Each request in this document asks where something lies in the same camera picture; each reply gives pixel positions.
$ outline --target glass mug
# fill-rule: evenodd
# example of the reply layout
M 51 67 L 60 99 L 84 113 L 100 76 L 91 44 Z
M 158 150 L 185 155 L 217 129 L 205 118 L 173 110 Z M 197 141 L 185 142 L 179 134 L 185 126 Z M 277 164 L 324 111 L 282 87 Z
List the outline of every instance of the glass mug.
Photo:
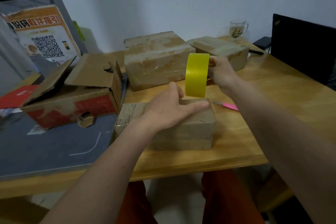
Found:
M 246 23 L 244 20 L 235 20 L 235 21 L 230 21 L 230 30 L 229 30 L 229 36 L 231 37 L 232 40 L 238 40 L 239 37 L 244 34 L 247 29 L 249 28 L 249 24 Z

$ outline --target pink handle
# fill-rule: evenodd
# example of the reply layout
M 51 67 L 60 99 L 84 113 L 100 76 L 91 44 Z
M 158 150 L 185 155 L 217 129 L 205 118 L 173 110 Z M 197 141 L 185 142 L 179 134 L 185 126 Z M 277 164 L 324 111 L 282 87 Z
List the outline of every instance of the pink handle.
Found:
M 238 108 L 235 105 L 223 103 L 223 106 L 238 111 Z

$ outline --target green object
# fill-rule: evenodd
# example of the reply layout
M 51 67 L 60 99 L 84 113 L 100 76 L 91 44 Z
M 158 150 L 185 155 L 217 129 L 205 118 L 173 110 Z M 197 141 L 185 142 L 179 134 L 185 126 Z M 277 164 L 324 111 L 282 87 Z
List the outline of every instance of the green object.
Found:
M 72 22 L 73 22 L 73 24 L 75 25 L 75 28 L 76 28 L 77 33 L 78 33 L 79 37 L 81 38 L 81 40 L 82 40 L 82 41 L 85 41 L 84 35 L 82 34 L 82 32 L 81 32 L 81 30 L 80 30 L 80 28 L 79 28 L 77 22 L 76 22 L 76 21 L 72 21 Z

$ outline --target computer screen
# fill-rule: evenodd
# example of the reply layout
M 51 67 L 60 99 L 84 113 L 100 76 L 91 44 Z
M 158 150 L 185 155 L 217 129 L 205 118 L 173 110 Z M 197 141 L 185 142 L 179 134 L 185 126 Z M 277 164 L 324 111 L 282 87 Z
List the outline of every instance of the computer screen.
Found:
M 327 84 L 336 60 L 336 29 L 273 14 L 272 56 Z

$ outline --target orange and white poster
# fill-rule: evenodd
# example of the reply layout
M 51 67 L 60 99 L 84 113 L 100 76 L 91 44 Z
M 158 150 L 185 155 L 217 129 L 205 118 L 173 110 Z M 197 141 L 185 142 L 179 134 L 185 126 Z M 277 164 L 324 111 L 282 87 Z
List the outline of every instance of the orange and white poster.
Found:
M 2 18 L 14 31 L 29 56 L 63 63 L 81 56 L 76 42 L 56 5 L 29 8 Z

